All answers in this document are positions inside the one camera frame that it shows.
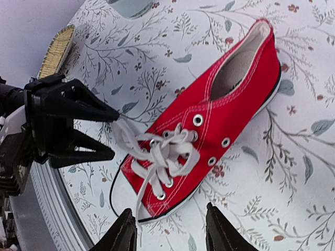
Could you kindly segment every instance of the floral tablecloth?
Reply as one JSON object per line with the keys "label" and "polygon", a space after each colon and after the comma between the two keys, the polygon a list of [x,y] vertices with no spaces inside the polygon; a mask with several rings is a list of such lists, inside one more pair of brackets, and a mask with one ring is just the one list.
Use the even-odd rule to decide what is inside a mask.
{"label": "floral tablecloth", "polygon": [[[144,226],[138,250],[204,251],[208,201],[259,250],[335,250],[335,1],[161,0],[126,20],[87,0],[71,20],[75,44],[62,71],[144,132],[261,17],[275,29],[278,94],[185,207]],[[61,171],[96,243],[116,219],[109,191],[126,153],[110,124],[75,126],[116,151],[113,161]]]}

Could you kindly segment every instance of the robotic arm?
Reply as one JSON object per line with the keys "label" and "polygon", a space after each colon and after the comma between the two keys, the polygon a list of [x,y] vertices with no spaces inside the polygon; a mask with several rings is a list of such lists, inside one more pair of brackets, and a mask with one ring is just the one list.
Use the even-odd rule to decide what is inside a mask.
{"label": "robotic arm", "polygon": [[119,113],[79,80],[64,78],[35,79],[24,89],[0,78],[0,190],[6,195],[24,192],[33,161],[61,168],[114,158],[109,147],[74,129],[73,120],[113,122]]}

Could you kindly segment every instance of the shoe opening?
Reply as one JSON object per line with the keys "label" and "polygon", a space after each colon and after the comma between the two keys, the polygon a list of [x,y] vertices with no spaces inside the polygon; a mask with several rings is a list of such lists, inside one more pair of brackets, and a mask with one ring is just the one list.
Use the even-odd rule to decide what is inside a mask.
{"label": "shoe opening", "polygon": [[234,92],[247,76],[260,46],[271,28],[266,21],[257,22],[243,43],[224,61],[214,78],[210,98],[216,100]]}

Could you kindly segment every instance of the white shoelace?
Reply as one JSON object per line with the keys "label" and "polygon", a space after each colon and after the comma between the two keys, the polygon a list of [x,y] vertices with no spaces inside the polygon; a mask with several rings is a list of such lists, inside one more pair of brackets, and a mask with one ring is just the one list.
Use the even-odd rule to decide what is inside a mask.
{"label": "white shoelace", "polygon": [[[118,146],[134,157],[131,169],[144,179],[136,200],[135,218],[138,222],[141,201],[148,184],[151,185],[153,194],[162,198],[165,196],[162,183],[170,187],[173,177],[189,174],[198,163],[200,154],[192,144],[197,134],[194,131],[181,130],[179,123],[174,131],[165,131],[164,137],[152,133],[135,135],[124,119],[114,121],[112,129]],[[150,141],[150,151],[142,149],[139,141]],[[178,162],[179,156],[187,159],[184,165]],[[152,164],[144,168],[136,160],[149,161]]]}

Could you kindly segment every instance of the shoe eyelet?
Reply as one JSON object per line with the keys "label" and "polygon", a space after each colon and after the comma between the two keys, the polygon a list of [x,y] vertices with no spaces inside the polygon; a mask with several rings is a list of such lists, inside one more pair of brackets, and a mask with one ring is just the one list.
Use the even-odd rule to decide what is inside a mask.
{"label": "shoe eyelet", "polygon": [[208,166],[214,166],[216,163],[216,158],[212,157],[208,160]]}
{"label": "shoe eyelet", "polygon": [[169,131],[164,131],[163,132],[163,137],[167,139],[169,137]]}
{"label": "shoe eyelet", "polygon": [[174,185],[174,180],[172,178],[170,179],[170,183],[169,184],[165,184],[165,186],[167,188],[171,188],[171,187],[173,187],[173,185]]}
{"label": "shoe eyelet", "polygon": [[188,157],[189,157],[189,153],[185,153],[185,154],[183,154],[183,158],[184,158],[184,159],[188,159]]}
{"label": "shoe eyelet", "polygon": [[153,146],[156,145],[156,144],[157,144],[157,141],[154,140],[154,139],[152,139],[152,140],[150,141],[150,143],[149,143],[150,147],[153,147]]}
{"label": "shoe eyelet", "polygon": [[158,200],[165,200],[166,199],[166,192],[163,191],[163,194],[160,196],[157,196]]}
{"label": "shoe eyelet", "polygon": [[193,124],[196,127],[200,127],[204,123],[204,117],[201,114],[197,114],[193,118]]}
{"label": "shoe eyelet", "polygon": [[198,135],[198,133],[196,131],[192,131],[192,133],[193,133],[193,140],[192,140],[192,142],[196,142],[198,140],[198,138],[199,138],[199,135]]}
{"label": "shoe eyelet", "polygon": [[221,146],[223,148],[227,148],[230,145],[230,138],[224,138],[224,140],[222,140],[221,142]]}

